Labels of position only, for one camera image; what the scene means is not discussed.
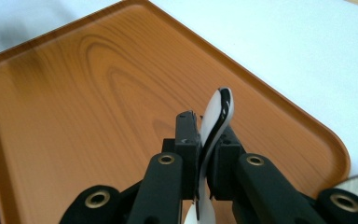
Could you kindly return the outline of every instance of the brown tray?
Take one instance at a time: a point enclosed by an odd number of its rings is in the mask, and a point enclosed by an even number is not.
[[[0,53],[2,221],[57,223],[82,190],[139,181],[175,116],[202,114],[220,86],[246,150],[298,190],[347,177],[347,150],[321,123],[151,3],[125,1]]]

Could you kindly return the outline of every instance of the tray rim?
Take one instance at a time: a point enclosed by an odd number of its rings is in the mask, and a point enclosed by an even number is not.
[[[200,49],[204,50],[207,54],[211,55],[211,57],[216,59],[218,62],[224,64],[227,67],[227,69],[232,70],[236,74],[244,74],[243,76],[240,76],[242,80],[248,80],[247,82],[255,83],[254,85],[252,85],[254,89],[256,89],[257,91],[264,92],[265,95],[268,96],[271,102],[274,102],[275,104],[279,105],[279,108],[284,107],[285,108],[284,111],[288,115],[290,115],[293,119],[302,120],[300,123],[305,123],[307,127],[316,126],[317,132],[315,132],[315,130],[312,130],[312,132],[317,134],[318,136],[322,136],[323,139],[329,139],[337,147],[339,147],[340,152],[343,153],[345,164],[341,164],[342,166],[341,168],[343,168],[344,170],[341,172],[340,176],[337,175],[337,178],[339,179],[338,183],[348,178],[351,169],[350,154],[347,148],[345,147],[344,143],[342,142],[342,140],[331,129],[326,127],[319,120],[317,120],[312,115],[304,111],[298,105],[294,104],[292,101],[284,97],[278,91],[270,87],[270,85],[268,85],[262,79],[255,76],[249,70],[247,70],[239,63],[235,62],[233,59],[228,57],[223,51],[210,44],[201,36],[197,35],[189,28],[184,26],[181,22],[179,22],[178,20],[176,20],[175,18],[164,12],[161,8],[157,7],[156,5],[154,5],[153,3],[147,0],[125,0],[125,1],[114,3],[111,6],[102,8],[94,13],[91,13],[86,17],[72,21],[62,27],[59,27],[43,35],[32,38],[10,49],[6,49],[0,52],[0,63],[6,59],[10,59],[13,56],[22,54],[30,49],[36,48],[48,41],[54,40],[56,36],[68,34],[74,31],[75,29],[80,28],[85,24],[88,24],[89,21],[96,21],[98,19],[105,17],[106,15],[109,15],[111,13],[117,13],[122,9],[125,9],[127,7],[133,7],[133,6],[141,6],[146,8],[147,10],[150,10],[151,12],[153,12],[153,14],[158,16],[162,21],[171,21],[169,25],[172,26],[174,30],[177,30],[178,33],[180,33],[187,39],[191,39],[192,43],[197,45]],[[2,150],[0,150],[0,161],[4,161],[4,160],[5,160],[5,154],[3,153]],[[9,221],[10,222],[13,221],[15,223],[21,222],[21,218],[18,212],[19,208],[16,203],[16,194],[14,194],[14,189],[12,188],[12,186],[3,187],[4,184],[2,184],[2,182],[12,183],[12,181],[10,181],[11,176],[9,175],[9,170],[5,163],[0,163],[0,166],[1,167],[3,166],[3,168],[1,168],[0,170],[5,170],[4,172],[0,172],[1,221],[3,221],[3,223]]]

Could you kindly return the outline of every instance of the white surface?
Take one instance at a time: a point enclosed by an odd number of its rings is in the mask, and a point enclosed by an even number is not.
[[[114,2],[0,0],[0,51]],[[350,152],[351,175],[358,175],[358,6],[152,2],[333,130]]]

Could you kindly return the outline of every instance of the black object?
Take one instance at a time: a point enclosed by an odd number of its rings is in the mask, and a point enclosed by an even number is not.
[[[86,189],[61,223],[181,223],[182,200],[195,192],[199,153],[196,116],[187,111],[177,116],[175,139],[164,139],[142,182],[121,193],[106,186]],[[269,159],[246,153],[229,126],[215,145],[207,178],[216,200],[233,202],[237,223],[358,223],[356,195],[327,189],[314,201],[301,194]],[[111,194],[107,202],[104,190]]]

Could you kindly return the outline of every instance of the white table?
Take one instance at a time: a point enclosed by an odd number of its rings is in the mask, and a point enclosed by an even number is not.
[[[0,0],[0,51],[116,1]],[[358,6],[152,0],[335,132],[358,175]]]

